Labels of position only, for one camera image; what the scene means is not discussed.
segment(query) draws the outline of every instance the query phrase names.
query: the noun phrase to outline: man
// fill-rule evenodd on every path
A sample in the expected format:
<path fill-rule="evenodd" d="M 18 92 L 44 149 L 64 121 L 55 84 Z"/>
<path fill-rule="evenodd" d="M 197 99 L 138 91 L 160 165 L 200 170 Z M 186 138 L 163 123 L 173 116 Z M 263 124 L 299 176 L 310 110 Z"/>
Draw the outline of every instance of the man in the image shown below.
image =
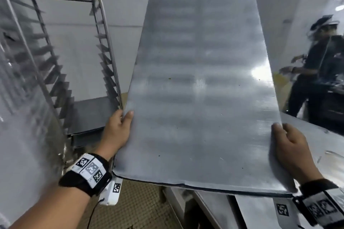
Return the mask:
<path fill-rule="evenodd" d="M 287 66 L 280 70 L 283 74 L 300 74 L 291 89 L 286 113 L 296 117 L 308 99 L 309 122 L 319 126 L 322 102 L 337 74 L 335 56 L 344 51 L 344 40 L 337 34 L 339 22 L 328 23 L 331 18 L 323 17 L 312 26 L 315 45 L 309 50 L 304 66 Z M 294 57 L 292 63 L 302 58 L 305 56 Z"/>
<path fill-rule="evenodd" d="M 101 142 L 94 151 L 107 161 L 129 137 L 133 112 L 130 111 L 123 121 L 122 114 L 123 111 L 118 110 L 109 119 Z M 307 140 L 298 129 L 286 123 L 283 126 L 275 123 L 272 129 L 277 143 L 277 158 L 300 183 L 303 193 L 307 190 L 314 191 L 315 188 L 337 188 L 335 184 L 324 179 L 315 166 Z M 23 214 L 10 229 L 75 229 L 89 200 L 90 195 L 82 189 L 60 185 Z"/>

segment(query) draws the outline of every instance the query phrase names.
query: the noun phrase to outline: metal table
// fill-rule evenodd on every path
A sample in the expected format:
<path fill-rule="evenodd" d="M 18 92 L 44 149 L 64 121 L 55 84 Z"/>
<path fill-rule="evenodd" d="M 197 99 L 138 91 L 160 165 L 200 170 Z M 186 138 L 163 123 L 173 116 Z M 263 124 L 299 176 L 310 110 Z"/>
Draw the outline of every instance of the metal table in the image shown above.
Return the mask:
<path fill-rule="evenodd" d="M 294 125 L 305 134 L 313 159 L 322 174 L 338 186 L 344 186 L 344 138 L 284 113 L 281 113 L 281 118 L 283 122 Z M 272 198 L 228 196 L 204 191 L 194 191 L 193 195 L 216 229 L 281 228 Z M 311 227 L 301 214 L 299 219 L 305 229 L 321 228 Z"/>

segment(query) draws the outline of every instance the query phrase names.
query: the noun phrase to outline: black cable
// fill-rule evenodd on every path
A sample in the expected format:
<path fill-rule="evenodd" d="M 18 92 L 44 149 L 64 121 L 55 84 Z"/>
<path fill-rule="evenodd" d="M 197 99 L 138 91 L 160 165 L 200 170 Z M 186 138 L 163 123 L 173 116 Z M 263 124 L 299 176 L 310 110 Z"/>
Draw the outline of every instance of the black cable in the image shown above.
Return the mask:
<path fill-rule="evenodd" d="M 91 216 L 89 217 L 89 220 L 88 220 L 88 225 L 87 225 L 87 229 L 89 229 L 89 224 L 91 223 L 91 219 L 92 219 L 92 215 L 94 213 L 94 210 L 96 209 L 96 207 L 99 205 L 100 202 L 103 202 L 105 200 L 105 198 L 99 200 L 96 205 L 93 207 L 93 210 L 92 210 L 92 213 L 91 213 Z"/>

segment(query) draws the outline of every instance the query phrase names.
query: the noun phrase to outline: stainless steel rack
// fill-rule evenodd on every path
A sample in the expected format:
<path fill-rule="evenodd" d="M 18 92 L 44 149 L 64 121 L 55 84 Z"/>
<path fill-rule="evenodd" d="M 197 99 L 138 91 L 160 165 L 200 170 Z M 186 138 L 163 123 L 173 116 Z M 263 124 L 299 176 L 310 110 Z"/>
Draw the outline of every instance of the stainless steel rack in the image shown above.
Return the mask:
<path fill-rule="evenodd" d="M 11 65 L 14 75 L 16 72 L 19 73 L 17 77 L 23 81 L 19 89 L 28 89 L 30 84 L 39 85 L 54 117 L 59 120 L 58 128 L 65 137 L 82 135 L 80 137 L 84 139 L 89 131 L 93 134 L 95 130 L 101 131 L 112 112 L 118 108 L 123 109 L 103 0 L 66 0 L 91 3 L 89 15 L 94 16 L 96 38 L 99 39 L 97 47 L 100 49 L 99 57 L 108 96 L 86 101 L 74 101 L 72 91 L 68 89 L 69 83 L 65 81 L 66 75 L 61 73 L 62 65 L 58 64 L 59 56 L 54 53 L 42 18 L 44 12 L 39 9 L 36 0 L 4 1 L 7 8 L 0 8 L 0 14 L 4 16 L 4 19 L 0 21 L 0 29 L 4 34 L 9 33 L 7 43 L 14 42 L 10 46 L 2 47 L 5 51 L 4 60 Z M 31 13 L 28 13 L 29 16 L 27 13 L 22 13 L 21 9 L 17 9 L 18 5 L 34 11 L 37 18 L 32 19 Z M 35 28 L 32 27 L 33 24 L 39 25 L 41 32 L 32 31 L 32 28 Z M 40 45 L 42 40 L 45 40 L 44 45 Z M 66 152 L 72 151 L 67 139 L 63 148 L 64 156 Z"/>

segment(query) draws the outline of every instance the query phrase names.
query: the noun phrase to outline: aluminum sheet pan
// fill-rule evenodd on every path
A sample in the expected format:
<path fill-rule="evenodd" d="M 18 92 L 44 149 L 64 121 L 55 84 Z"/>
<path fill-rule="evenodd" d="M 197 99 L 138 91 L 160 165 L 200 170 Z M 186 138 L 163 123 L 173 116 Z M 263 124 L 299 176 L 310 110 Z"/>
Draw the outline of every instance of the aluminum sheet pan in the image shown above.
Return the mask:
<path fill-rule="evenodd" d="M 149 0 L 125 111 L 126 179 L 286 196 L 272 154 L 280 114 L 256 0 Z"/>

